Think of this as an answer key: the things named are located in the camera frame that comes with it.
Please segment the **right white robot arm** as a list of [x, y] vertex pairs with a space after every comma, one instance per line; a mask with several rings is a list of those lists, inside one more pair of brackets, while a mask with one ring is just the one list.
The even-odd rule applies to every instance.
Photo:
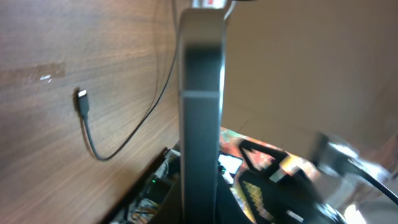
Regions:
[[[288, 170], [294, 163], [290, 154], [247, 139], [238, 147], [248, 166], [238, 181], [256, 223], [345, 223], [301, 167]], [[371, 163], [340, 138], [319, 134], [309, 162], [327, 175], [359, 177], [397, 202], [397, 195], [381, 181], [388, 171], [379, 165], [371, 169]]]

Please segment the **blue Galaxy smartphone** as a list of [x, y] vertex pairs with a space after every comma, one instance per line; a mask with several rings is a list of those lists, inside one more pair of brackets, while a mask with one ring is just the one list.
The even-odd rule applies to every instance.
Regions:
[[224, 87], [225, 21], [221, 9], [182, 12], [178, 98], [184, 223], [214, 223]]

